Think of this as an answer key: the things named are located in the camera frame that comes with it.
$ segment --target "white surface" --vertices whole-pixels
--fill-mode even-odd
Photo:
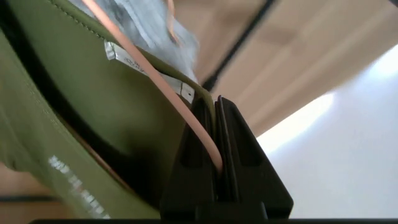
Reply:
[[[397,58],[395,47],[267,153],[293,197],[291,218],[398,218]]]

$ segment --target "black pole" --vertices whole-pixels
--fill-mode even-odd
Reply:
[[[253,30],[260,24],[261,20],[265,17],[271,6],[276,2],[276,0],[266,0],[264,5],[260,8],[258,13],[253,17],[252,21],[246,27],[242,35],[239,37],[238,41],[234,44],[231,50],[229,50],[226,57],[220,63],[216,71],[202,84],[202,87],[207,91],[212,91],[216,85],[222,71],[231,62],[231,59],[235,56],[236,52],[241,48],[242,44],[248,39],[249,35]]]

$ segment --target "gray fabric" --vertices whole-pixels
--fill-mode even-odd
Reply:
[[[87,15],[93,13],[81,0],[69,0]],[[162,0],[98,0],[120,30],[134,44],[173,66],[197,83],[193,73],[198,42],[193,34],[174,20],[174,32],[180,45],[173,43],[167,30],[167,7]]]

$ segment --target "green bag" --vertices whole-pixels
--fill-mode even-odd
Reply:
[[[31,49],[15,27],[1,31],[0,161],[30,172],[79,217],[159,218],[184,120],[147,76],[106,58],[104,41],[116,41],[69,1],[6,2]],[[2,26],[13,26],[1,10]],[[207,91],[142,53],[191,86],[214,122]]]

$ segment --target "pink cord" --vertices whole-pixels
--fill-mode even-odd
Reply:
[[[196,117],[183,103],[183,101],[174,93],[173,89],[159,75],[158,71],[148,62],[148,60],[140,53],[134,44],[126,37],[119,28],[111,21],[106,13],[94,2],[94,0],[83,0],[87,7],[93,12],[97,19],[105,26],[105,28],[113,35],[113,37],[122,45],[128,54],[139,64],[139,66],[148,74],[149,78],[154,82],[156,87],[166,96],[174,108],[180,113],[182,118],[192,128],[193,132],[198,136],[199,140],[205,146],[211,160],[213,161],[218,173],[223,170],[223,161],[216,144],[199,123]]]

